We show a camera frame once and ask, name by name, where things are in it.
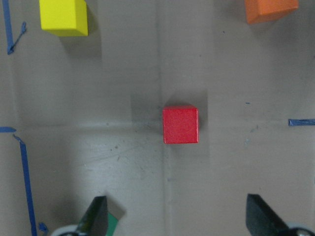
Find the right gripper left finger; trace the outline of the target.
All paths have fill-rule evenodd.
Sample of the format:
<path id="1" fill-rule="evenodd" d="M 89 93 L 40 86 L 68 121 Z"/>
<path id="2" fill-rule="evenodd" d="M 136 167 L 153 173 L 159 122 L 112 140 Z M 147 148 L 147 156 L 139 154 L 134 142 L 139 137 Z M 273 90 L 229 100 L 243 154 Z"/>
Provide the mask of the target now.
<path id="1" fill-rule="evenodd" d="M 108 229 L 106 196 L 94 197 L 76 228 L 79 236 L 105 236 Z"/>

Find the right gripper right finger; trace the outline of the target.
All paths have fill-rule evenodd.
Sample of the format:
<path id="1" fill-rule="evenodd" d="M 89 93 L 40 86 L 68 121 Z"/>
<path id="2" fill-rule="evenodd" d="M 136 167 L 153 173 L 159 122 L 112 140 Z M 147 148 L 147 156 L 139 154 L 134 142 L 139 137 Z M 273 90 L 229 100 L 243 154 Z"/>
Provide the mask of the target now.
<path id="1" fill-rule="evenodd" d="M 248 194 L 246 200 L 246 227 L 251 236 L 280 236 L 288 225 L 258 194 Z"/>

